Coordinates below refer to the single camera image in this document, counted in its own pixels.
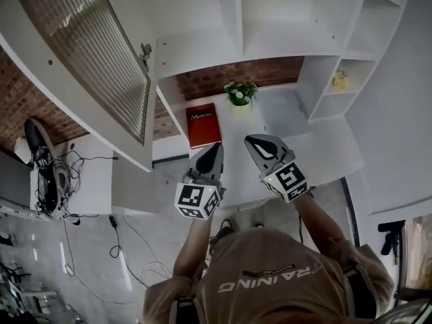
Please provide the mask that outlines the person's right forearm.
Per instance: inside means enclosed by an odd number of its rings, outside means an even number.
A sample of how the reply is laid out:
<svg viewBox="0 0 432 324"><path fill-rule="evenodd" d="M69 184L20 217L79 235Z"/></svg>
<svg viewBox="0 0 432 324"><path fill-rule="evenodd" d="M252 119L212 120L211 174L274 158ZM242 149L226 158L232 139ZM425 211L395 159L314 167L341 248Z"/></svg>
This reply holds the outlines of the person's right forearm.
<svg viewBox="0 0 432 324"><path fill-rule="evenodd" d="M328 251L332 244L345 240L339 225L308 194L299 196L293 203L321 253Z"/></svg>

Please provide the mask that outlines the white small box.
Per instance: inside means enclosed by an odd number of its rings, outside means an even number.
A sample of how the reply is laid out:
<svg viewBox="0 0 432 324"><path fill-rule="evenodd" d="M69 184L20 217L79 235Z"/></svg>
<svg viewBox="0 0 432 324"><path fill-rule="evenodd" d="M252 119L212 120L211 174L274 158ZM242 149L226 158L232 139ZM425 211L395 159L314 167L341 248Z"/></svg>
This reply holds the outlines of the white small box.
<svg viewBox="0 0 432 324"><path fill-rule="evenodd" d="M24 137L17 138L13 150L23 163L29 164L29 162L31 162L32 152L28 146L27 140Z"/></svg>

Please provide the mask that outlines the grey metal hinge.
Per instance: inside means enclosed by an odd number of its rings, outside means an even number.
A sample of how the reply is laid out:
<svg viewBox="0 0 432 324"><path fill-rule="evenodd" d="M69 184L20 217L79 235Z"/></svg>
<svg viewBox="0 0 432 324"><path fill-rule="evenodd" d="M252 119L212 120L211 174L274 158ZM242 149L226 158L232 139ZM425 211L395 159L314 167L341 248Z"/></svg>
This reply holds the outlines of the grey metal hinge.
<svg viewBox="0 0 432 324"><path fill-rule="evenodd" d="M140 48L141 48L141 54L139 55L139 59L141 60L146 72L149 72L149 59L152 53L151 44L141 43Z"/></svg>

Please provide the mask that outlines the yellow crumpled cloth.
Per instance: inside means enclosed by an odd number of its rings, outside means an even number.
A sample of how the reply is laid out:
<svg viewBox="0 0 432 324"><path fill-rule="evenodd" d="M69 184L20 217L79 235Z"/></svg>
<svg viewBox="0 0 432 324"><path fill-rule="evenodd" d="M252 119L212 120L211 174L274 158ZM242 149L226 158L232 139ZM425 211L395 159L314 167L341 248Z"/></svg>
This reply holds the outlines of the yellow crumpled cloth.
<svg viewBox="0 0 432 324"><path fill-rule="evenodd" d="M341 91L348 87L347 74L344 70L336 70L333 78L331 79L331 85L335 90Z"/></svg>

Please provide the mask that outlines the white cabinet with glass doors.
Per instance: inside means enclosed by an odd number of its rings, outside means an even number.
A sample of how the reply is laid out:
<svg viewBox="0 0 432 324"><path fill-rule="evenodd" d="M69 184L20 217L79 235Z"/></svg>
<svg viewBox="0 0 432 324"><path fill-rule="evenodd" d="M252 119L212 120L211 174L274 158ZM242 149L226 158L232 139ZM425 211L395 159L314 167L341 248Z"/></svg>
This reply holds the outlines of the white cabinet with glass doors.
<svg viewBox="0 0 432 324"><path fill-rule="evenodd" d="M311 120L343 115L371 77L407 0L110 0L130 40L150 43L159 80L229 63L302 57ZM348 87L335 90L336 70Z"/></svg>

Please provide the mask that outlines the white desk with hutch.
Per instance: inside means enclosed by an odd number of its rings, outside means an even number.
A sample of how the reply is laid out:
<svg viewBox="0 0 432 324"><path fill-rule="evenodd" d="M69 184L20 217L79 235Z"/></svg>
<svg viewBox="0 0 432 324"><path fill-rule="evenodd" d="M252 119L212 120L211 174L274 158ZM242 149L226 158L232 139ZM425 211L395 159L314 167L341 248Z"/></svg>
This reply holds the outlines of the white desk with hutch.
<svg viewBox="0 0 432 324"><path fill-rule="evenodd" d="M87 93L139 143L144 143L149 95L156 87L153 118L153 161L188 152L186 109L202 105L203 99L186 100L178 85L180 76L159 80L146 72L139 59L140 44L130 40L110 0L19 0L43 40ZM293 88L291 85L263 88ZM256 98L249 111L235 112L214 88L207 89L208 102L217 108L227 186L224 205L248 204L271 197L244 146L249 134L266 133ZM319 186L361 169L362 155L345 114L308 123L311 133L282 138L295 152L297 164L311 186Z"/></svg>

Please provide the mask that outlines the white cabinet door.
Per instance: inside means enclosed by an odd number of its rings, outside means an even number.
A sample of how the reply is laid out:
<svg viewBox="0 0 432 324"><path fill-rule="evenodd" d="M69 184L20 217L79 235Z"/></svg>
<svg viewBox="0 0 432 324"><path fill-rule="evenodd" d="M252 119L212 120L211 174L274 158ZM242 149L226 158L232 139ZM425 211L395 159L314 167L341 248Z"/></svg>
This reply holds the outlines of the white cabinet door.
<svg viewBox="0 0 432 324"><path fill-rule="evenodd" d="M19 0L0 0L0 47L43 94L102 143L152 170L156 87L150 89L144 143L121 127L72 76L43 40Z"/></svg>

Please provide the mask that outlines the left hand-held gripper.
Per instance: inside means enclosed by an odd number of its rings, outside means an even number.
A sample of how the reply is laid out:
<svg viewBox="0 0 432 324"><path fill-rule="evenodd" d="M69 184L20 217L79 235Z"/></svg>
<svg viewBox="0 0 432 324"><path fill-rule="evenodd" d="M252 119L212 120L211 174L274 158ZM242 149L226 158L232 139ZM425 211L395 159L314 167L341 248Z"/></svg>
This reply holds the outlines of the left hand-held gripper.
<svg viewBox="0 0 432 324"><path fill-rule="evenodd" d="M174 206L183 217L211 218L226 191L220 182L223 161L224 149L220 142L206 146L190 159L189 176L178 183L174 199Z"/></svg>

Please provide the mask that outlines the light grey laptop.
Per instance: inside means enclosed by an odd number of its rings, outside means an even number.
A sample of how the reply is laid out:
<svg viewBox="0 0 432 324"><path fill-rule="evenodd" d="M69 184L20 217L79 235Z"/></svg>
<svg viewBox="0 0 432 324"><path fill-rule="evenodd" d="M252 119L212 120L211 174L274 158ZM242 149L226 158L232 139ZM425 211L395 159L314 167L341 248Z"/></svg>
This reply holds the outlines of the light grey laptop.
<svg viewBox="0 0 432 324"><path fill-rule="evenodd" d="M266 133L279 138L311 133L293 88L260 88L256 93L256 103Z"/></svg>

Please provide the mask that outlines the person's beige shirt torso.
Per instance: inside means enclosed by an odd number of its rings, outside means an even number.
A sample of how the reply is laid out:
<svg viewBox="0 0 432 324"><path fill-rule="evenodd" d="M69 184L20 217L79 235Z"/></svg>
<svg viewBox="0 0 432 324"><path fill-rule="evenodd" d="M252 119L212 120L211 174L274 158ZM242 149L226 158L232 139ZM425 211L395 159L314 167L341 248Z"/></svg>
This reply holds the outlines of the person's beige shirt torso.
<svg viewBox="0 0 432 324"><path fill-rule="evenodd" d="M320 253L276 229L231 233L215 244L201 278L175 276L146 291L144 322L172 323L176 302L191 298L204 324L259 324L270 313L290 310L301 319L363 324L354 318L354 305L364 300L350 289L351 267L360 269L383 312L394 283L369 246L342 240Z"/></svg>

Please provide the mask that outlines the small potted flower plant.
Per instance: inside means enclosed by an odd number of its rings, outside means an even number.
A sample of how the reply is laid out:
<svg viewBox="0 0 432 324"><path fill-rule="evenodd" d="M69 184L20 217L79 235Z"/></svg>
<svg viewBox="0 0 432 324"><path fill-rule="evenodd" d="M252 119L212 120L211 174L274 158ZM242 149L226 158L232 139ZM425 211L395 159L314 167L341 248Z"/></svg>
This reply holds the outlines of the small potted flower plant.
<svg viewBox="0 0 432 324"><path fill-rule="evenodd" d="M258 90L255 83L237 83L231 81L227 83L223 89L233 111L241 112L247 110L250 111L252 109L253 99Z"/></svg>

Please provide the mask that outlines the black framed glass window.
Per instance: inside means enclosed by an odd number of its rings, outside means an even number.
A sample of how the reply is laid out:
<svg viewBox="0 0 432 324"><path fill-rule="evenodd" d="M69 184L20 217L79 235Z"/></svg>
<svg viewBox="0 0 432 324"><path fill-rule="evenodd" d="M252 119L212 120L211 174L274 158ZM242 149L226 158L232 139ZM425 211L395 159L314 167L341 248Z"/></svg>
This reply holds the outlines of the black framed glass window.
<svg viewBox="0 0 432 324"><path fill-rule="evenodd" d="M432 298L432 213L406 221L400 247L396 301Z"/></svg>

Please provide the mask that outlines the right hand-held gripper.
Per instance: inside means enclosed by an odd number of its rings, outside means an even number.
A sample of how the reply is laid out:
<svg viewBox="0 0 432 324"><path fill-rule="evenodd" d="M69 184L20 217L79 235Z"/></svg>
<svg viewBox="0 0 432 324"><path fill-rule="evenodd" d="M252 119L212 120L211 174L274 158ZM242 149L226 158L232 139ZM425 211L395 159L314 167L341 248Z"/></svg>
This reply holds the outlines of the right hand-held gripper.
<svg viewBox="0 0 432 324"><path fill-rule="evenodd" d="M308 191L306 176L296 163L294 151L281 138L251 134L244 139L244 144L262 172L260 180L280 199L290 203Z"/></svg>

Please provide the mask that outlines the red hardcover book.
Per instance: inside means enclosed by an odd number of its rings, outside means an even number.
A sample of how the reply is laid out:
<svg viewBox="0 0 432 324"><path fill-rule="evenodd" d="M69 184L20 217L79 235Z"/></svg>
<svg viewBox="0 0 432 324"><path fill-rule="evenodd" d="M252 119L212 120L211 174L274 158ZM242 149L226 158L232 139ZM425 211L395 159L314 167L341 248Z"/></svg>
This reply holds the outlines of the red hardcover book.
<svg viewBox="0 0 432 324"><path fill-rule="evenodd" d="M186 120L191 149L222 141L214 103L187 108Z"/></svg>

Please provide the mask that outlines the person's left forearm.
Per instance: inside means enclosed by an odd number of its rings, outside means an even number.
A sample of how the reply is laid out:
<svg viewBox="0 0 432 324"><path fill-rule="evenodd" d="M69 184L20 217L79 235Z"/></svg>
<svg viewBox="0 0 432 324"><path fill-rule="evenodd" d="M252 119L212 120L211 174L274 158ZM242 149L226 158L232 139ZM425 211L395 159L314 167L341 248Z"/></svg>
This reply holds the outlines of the person's left forearm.
<svg viewBox="0 0 432 324"><path fill-rule="evenodd" d="M186 241L173 266L174 277L193 278L207 255L212 220L213 218L192 221Z"/></svg>

